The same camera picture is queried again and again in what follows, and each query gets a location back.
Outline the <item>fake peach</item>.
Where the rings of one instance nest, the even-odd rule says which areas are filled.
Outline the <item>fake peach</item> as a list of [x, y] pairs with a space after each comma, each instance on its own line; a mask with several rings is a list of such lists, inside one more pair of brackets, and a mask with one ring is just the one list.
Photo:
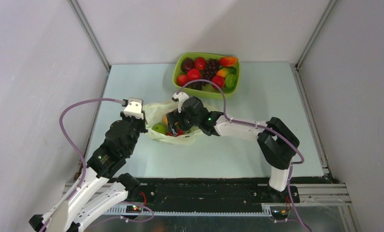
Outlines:
[[162, 117], [162, 123], [163, 123], [165, 126], [168, 126], [168, 118], [167, 118], [166, 115], [164, 115], [164, 116]]

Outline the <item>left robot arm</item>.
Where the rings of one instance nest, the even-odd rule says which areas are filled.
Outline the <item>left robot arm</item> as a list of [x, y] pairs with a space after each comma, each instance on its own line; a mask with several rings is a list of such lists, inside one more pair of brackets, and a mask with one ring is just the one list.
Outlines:
[[146, 133], [145, 112], [126, 108], [105, 134], [105, 140], [86, 163], [66, 195], [43, 215], [33, 215], [29, 224], [36, 232], [83, 232], [112, 206], [140, 195], [140, 182], [121, 174], [105, 192], [92, 196], [105, 185], [133, 154], [140, 134]]

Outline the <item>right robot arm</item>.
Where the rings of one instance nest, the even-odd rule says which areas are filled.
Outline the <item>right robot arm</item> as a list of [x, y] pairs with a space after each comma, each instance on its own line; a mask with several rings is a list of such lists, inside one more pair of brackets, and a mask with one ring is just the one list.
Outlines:
[[168, 118], [170, 133], [176, 134], [175, 126], [182, 131], [197, 127], [207, 136], [229, 136], [256, 142], [271, 166], [269, 198], [281, 202], [287, 197], [292, 160], [300, 141], [279, 118], [272, 117], [266, 122], [233, 119], [225, 112], [209, 111], [200, 99], [184, 92], [175, 93], [172, 100], [177, 103], [177, 109]]

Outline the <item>fake green apple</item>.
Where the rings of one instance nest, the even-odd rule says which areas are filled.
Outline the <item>fake green apple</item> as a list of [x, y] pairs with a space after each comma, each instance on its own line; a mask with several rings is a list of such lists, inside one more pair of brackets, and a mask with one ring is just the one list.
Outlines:
[[167, 127], [163, 123], [156, 123], [153, 125], [152, 130], [163, 135], [167, 133]]

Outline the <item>pale green plastic bag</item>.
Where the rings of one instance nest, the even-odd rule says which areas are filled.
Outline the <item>pale green plastic bag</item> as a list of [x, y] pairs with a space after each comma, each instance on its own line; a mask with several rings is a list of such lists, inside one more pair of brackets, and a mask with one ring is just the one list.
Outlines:
[[197, 127], [192, 127], [186, 131], [178, 129], [177, 135], [174, 136], [168, 129], [168, 119], [166, 114], [177, 109], [177, 103], [173, 101], [165, 101], [162, 103], [149, 103], [144, 105], [143, 110], [146, 115], [147, 135], [150, 139], [158, 142], [165, 142], [173, 145], [191, 145], [195, 140], [204, 135]]

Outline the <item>red fake apple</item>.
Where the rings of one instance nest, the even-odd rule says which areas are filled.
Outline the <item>red fake apple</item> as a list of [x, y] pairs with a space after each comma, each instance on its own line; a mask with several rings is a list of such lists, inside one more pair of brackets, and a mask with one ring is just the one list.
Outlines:
[[173, 134], [172, 132], [166, 133], [167, 136], [171, 136], [171, 137], [178, 137], [178, 136], [181, 136], [183, 134], [184, 134], [184, 131], [182, 131], [181, 129], [177, 129], [175, 134]]

